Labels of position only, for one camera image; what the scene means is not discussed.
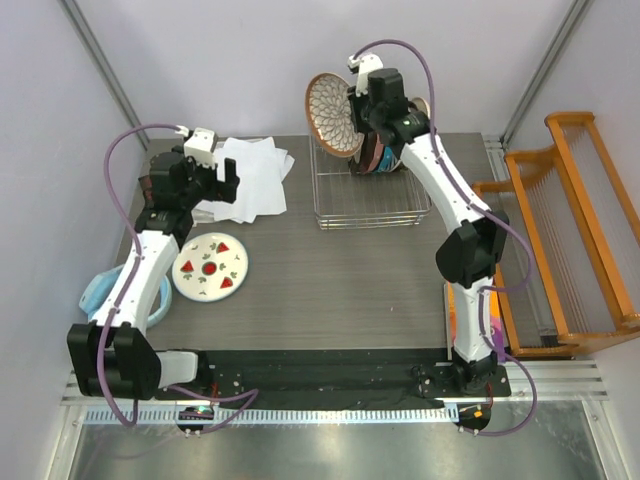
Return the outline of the pink polka dot plate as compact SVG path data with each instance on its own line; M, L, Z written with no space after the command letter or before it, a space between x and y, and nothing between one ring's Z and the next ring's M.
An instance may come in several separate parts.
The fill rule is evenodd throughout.
M384 157L384 150L385 146L380 142L379 139L377 139L373 148L371 161L366 170L367 173L373 173L376 171L381 162L381 159Z

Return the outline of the brown floral pattern plate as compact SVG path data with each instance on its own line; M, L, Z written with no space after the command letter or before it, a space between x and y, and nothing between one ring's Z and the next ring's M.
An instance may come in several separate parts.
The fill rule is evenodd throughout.
M323 72L312 78L305 92L305 115L313 137L339 158L355 155L364 140L352 122L348 88L342 77Z

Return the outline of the black rimmed beige plate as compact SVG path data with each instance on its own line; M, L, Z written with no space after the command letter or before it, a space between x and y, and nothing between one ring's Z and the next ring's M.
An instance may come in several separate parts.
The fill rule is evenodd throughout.
M351 162L350 172L354 175L364 175L369 171L373 153L376 145L376 134L369 132L365 135L363 144L359 150L359 153L354 157Z

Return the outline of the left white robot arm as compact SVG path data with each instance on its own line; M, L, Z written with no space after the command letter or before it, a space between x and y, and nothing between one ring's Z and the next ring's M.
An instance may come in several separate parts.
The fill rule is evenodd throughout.
M146 330L165 275L193 227L193 209L203 200L236 200L236 162L227 158L223 166L219 176L216 168L198 165L183 147L151 159L148 175L140 180L144 207L134 223L129 256L102 305L67 334L82 395L100 397L104 386L113 397L132 400L149 400L170 385L193 399L211 391L205 353L156 351Z

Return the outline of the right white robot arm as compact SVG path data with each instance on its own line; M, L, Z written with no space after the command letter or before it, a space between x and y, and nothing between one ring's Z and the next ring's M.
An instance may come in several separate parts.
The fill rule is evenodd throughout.
M436 265L454 296L451 380L460 393L475 394L498 366L490 337L489 290L508 217L503 212L490 216L446 154L430 116L411 108L397 69L359 66L351 71L357 77L348 90L356 131L379 136L419 180L444 221L447 237L436 252Z

